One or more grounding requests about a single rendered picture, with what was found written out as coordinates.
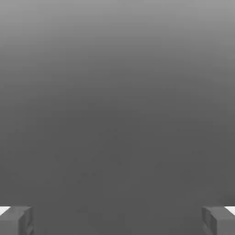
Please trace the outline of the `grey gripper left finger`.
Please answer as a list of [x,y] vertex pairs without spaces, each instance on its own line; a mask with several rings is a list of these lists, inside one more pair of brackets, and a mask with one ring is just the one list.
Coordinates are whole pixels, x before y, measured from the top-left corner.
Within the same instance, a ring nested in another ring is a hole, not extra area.
[[34,208],[0,206],[0,235],[34,235]]

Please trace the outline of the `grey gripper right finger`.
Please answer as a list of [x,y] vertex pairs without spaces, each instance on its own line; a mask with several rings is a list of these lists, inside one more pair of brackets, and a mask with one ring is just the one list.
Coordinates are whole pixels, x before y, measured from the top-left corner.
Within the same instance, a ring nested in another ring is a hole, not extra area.
[[235,206],[202,207],[205,235],[235,235]]

